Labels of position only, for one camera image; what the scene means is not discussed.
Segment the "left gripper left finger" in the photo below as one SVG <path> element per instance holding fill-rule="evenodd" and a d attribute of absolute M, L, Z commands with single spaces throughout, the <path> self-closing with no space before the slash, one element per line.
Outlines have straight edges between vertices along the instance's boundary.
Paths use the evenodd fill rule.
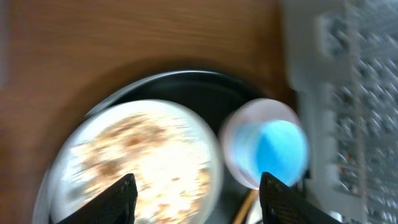
<path fill-rule="evenodd" d="M 133 224 L 137 196 L 134 174 L 126 174 L 57 224 Z"/>

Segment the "pink small bowl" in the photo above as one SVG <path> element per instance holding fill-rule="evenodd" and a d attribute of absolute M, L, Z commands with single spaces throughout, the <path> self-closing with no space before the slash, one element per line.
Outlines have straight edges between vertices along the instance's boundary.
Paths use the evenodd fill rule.
<path fill-rule="evenodd" d="M 247 188 L 257 190 L 259 184 L 234 163 L 232 153 L 234 130 L 243 124 L 272 120 L 284 120 L 298 127 L 302 126 L 299 117 L 291 107 L 280 101 L 267 98 L 258 98 L 245 103 L 227 115 L 221 124 L 218 139 L 223 150 L 225 164 L 235 180 Z"/>

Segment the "blue plastic cup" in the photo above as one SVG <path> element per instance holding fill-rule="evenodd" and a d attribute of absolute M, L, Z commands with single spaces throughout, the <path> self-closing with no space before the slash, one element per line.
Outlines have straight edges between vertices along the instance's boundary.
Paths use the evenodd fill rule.
<path fill-rule="evenodd" d="M 264 172 L 293 186 L 307 170 L 310 154 L 302 128 L 284 120 L 238 126 L 231 149 L 233 163 L 250 189 L 259 188 Z"/>

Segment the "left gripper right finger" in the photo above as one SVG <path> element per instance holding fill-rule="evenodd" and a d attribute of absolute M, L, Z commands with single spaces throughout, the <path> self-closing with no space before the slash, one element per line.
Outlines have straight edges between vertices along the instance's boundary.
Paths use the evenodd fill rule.
<path fill-rule="evenodd" d="M 268 172 L 262 173 L 259 201 L 264 224 L 340 224 Z"/>

